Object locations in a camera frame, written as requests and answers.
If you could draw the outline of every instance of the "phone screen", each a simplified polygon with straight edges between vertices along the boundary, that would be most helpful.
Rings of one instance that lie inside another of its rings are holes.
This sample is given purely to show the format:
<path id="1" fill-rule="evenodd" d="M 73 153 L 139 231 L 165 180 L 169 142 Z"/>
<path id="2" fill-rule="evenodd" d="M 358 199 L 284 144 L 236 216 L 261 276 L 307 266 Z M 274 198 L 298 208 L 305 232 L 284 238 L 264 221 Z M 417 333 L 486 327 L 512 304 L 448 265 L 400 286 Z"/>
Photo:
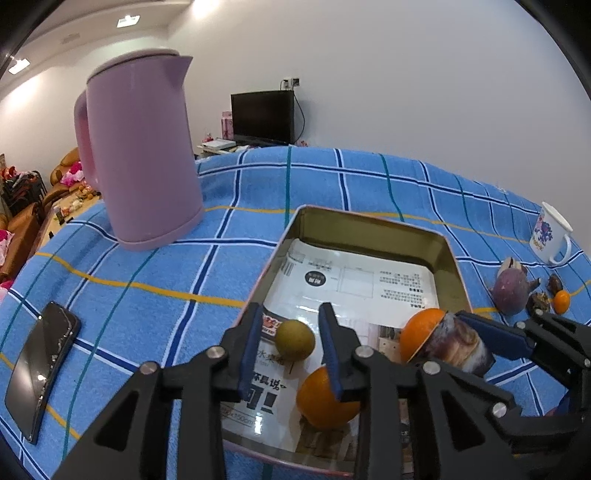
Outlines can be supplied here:
<path id="1" fill-rule="evenodd" d="M 4 401 L 23 436 L 32 444 L 37 442 L 53 381 L 79 330 L 80 320 L 51 301 L 18 356 Z"/>

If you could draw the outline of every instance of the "kettle spout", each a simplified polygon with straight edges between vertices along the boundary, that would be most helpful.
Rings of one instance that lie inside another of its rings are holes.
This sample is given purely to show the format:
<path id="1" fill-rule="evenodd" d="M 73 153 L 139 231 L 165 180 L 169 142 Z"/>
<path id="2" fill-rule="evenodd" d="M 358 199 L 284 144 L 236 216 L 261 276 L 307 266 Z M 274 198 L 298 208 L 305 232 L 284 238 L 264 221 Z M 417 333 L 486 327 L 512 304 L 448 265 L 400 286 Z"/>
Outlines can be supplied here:
<path id="1" fill-rule="evenodd" d="M 189 69 L 189 65 L 193 61 L 193 57 L 189 56 L 167 56 L 165 58 L 164 69 L 171 84 L 175 88 L 182 88 L 185 76 Z"/>

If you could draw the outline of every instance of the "green fruit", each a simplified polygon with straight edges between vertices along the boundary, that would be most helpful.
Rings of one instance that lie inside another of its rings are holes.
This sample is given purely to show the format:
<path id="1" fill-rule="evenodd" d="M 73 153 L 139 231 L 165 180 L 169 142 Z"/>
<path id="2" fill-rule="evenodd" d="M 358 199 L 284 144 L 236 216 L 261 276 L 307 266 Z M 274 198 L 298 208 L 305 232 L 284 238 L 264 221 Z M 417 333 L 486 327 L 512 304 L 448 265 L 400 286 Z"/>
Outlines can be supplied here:
<path id="1" fill-rule="evenodd" d="M 286 320 L 275 333 L 275 347 L 288 362 L 308 358 L 314 351 L 316 338 L 305 323 L 299 320 Z"/>

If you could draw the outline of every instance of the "ceiling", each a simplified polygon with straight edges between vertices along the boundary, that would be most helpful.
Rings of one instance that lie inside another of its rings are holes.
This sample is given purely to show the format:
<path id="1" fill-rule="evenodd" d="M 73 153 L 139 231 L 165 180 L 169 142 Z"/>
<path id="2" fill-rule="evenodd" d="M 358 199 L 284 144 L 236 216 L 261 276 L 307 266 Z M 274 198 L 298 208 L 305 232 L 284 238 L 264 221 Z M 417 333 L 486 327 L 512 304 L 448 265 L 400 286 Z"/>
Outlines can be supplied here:
<path id="1" fill-rule="evenodd" d="M 191 0 L 66 0 L 33 33 L 15 55 L 31 66 L 16 75 L 6 72 L 0 79 L 3 90 L 41 62 L 71 48 L 133 30 L 166 27 L 187 8 Z M 125 15 L 140 15 L 133 27 L 117 28 Z"/>

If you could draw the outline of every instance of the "metal bolt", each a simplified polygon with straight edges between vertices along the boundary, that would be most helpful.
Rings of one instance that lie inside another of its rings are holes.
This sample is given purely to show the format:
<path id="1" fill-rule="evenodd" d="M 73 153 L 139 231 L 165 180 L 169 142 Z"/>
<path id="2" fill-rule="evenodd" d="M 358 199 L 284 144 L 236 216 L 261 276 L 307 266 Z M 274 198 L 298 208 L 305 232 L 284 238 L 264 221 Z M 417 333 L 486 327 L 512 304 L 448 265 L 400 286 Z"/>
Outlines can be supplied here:
<path id="1" fill-rule="evenodd" d="M 225 353 L 226 351 L 224 350 L 224 348 L 219 345 L 211 346 L 207 349 L 207 352 L 205 352 L 205 354 L 209 358 L 221 358 L 224 356 Z"/>
<path id="2" fill-rule="evenodd" d="M 369 345 L 359 345 L 355 349 L 355 355 L 359 358 L 369 358 L 374 354 L 374 349 L 371 348 Z"/>
<path id="3" fill-rule="evenodd" d="M 428 361 L 423 363 L 423 370 L 427 375 L 437 375 L 441 371 L 441 367 L 437 362 Z"/>
<path id="4" fill-rule="evenodd" d="M 158 369 L 156 362 L 144 362 L 139 366 L 139 371 L 144 375 L 151 375 Z"/>
<path id="5" fill-rule="evenodd" d="M 503 402 L 495 403 L 492 406 L 492 414 L 496 418 L 501 419 L 506 415 L 506 413 L 507 413 L 507 405 L 505 405 Z"/>

